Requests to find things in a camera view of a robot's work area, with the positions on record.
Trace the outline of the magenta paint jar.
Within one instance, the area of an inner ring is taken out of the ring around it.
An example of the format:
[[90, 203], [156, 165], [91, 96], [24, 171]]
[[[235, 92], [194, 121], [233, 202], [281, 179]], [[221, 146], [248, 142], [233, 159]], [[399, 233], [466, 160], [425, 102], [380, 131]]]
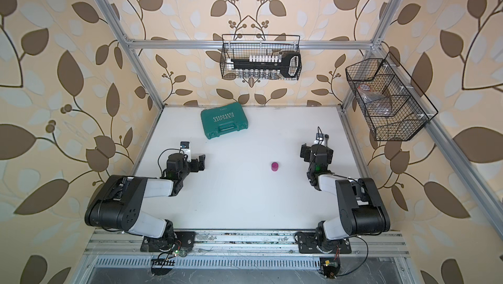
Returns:
[[272, 171], [278, 171], [278, 169], [279, 169], [279, 164], [277, 162], [273, 162], [271, 164], [271, 170]]

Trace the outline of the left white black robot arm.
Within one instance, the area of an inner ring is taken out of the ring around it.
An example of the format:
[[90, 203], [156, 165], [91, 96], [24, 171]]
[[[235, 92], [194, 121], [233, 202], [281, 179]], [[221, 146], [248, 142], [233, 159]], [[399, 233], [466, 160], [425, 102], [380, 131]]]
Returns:
[[88, 226], [119, 230], [153, 239], [170, 239], [172, 223], [142, 210], [148, 198], [174, 197], [191, 173], [205, 170], [206, 156], [189, 158], [185, 151], [171, 154], [160, 178], [112, 175], [90, 201], [85, 213]]

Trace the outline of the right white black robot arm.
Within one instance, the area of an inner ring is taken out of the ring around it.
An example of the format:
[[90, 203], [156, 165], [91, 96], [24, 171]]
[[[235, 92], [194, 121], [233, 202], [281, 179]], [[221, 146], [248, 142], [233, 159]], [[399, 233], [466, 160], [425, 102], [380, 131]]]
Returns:
[[331, 172], [333, 150], [324, 142], [303, 144], [300, 157], [309, 164], [307, 179], [311, 186], [337, 199], [335, 218], [318, 223], [316, 228], [319, 245], [390, 230], [390, 218], [373, 179], [353, 179]]

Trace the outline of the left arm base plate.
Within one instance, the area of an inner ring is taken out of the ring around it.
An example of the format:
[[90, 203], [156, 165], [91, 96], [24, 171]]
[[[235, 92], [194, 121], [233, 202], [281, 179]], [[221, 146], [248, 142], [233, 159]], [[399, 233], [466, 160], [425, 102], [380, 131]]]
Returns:
[[169, 232], [162, 238], [144, 237], [140, 251], [145, 253], [189, 253], [193, 250], [196, 233], [194, 231]]

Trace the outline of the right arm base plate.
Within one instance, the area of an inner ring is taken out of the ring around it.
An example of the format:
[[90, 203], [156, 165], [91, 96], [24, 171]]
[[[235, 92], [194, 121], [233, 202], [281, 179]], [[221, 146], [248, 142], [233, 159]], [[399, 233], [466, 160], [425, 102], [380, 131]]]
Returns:
[[335, 255], [351, 254], [352, 249], [348, 239], [325, 240], [315, 232], [296, 232], [294, 240], [301, 254], [326, 254]]

